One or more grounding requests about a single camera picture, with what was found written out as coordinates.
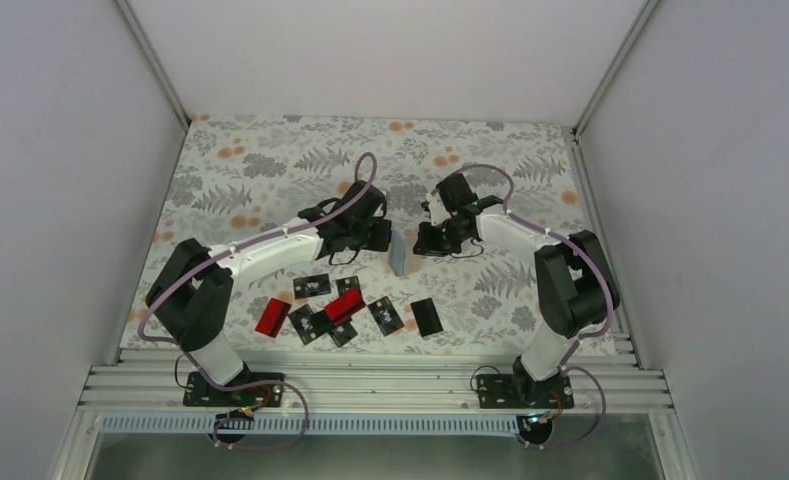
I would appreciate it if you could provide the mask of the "plain black card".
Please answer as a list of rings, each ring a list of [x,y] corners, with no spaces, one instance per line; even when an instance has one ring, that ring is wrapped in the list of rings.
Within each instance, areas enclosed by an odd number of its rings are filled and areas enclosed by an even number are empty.
[[[422,337],[428,337],[443,331],[441,319],[434,301],[431,298],[412,302],[410,306],[418,326],[419,334]]]

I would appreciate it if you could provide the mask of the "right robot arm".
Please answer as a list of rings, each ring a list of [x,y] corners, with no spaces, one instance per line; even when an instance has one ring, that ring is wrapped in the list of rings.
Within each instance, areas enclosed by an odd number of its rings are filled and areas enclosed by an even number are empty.
[[[513,364],[511,391],[522,406],[537,406],[581,340],[594,336],[591,328],[605,333],[614,319],[620,297],[600,240],[588,230],[562,234],[536,225],[514,213],[508,198],[480,198],[460,172],[421,206],[429,219],[418,227],[416,255],[452,256],[476,240],[532,261],[544,324]]]

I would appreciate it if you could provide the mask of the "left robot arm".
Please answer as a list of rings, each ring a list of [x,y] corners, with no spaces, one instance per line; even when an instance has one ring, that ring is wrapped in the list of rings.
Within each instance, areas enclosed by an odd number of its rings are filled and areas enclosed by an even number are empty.
[[[391,241],[386,213],[384,193],[358,180],[342,198],[304,209],[259,236],[212,247],[185,240],[148,291],[148,312],[168,332],[166,342],[198,368],[209,392],[222,404],[236,404],[246,396],[249,382],[244,361],[224,333],[236,283],[347,250],[384,252]]]

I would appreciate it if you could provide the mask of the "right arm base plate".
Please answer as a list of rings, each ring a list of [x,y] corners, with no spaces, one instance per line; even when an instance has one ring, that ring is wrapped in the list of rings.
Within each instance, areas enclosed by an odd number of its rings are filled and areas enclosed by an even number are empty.
[[[556,374],[531,381],[511,374],[478,374],[474,383],[482,409],[570,409],[575,399],[570,379]]]

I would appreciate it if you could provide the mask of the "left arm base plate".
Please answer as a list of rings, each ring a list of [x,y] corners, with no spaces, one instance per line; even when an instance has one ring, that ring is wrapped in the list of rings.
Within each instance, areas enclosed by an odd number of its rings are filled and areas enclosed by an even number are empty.
[[[199,372],[188,375],[182,404],[186,407],[270,407],[282,404],[282,385],[262,385],[242,390],[223,391],[208,383]]]

